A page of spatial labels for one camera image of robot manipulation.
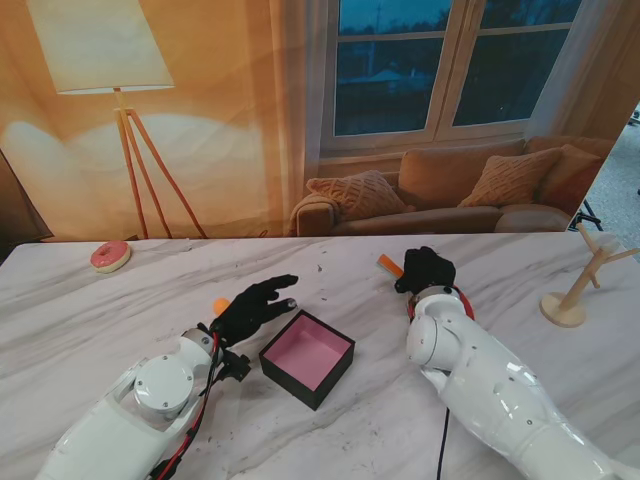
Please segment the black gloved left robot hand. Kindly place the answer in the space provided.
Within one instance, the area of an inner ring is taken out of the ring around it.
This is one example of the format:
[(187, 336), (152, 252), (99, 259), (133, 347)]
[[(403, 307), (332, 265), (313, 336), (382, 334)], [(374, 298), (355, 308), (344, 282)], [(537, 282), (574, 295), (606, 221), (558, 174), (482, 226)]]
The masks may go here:
[(230, 348), (252, 337), (264, 324), (295, 310), (295, 299), (279, 299), (279, 295), (298, 280), (296, 275), (280, 275), (255, 283), (240, 293), (211, 324), (222, 345)]

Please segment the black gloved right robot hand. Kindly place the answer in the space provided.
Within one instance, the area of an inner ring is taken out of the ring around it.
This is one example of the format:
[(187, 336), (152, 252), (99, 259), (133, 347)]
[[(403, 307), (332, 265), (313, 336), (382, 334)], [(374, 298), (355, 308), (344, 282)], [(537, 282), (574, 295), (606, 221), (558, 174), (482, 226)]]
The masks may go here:
[(454, 264), (432, 248), (423, 246), (405, 252), (403, 274), (396, 280), (394, 288), (399, 294), (418, 295), (432, 286), (452, 288), (455, 278)]

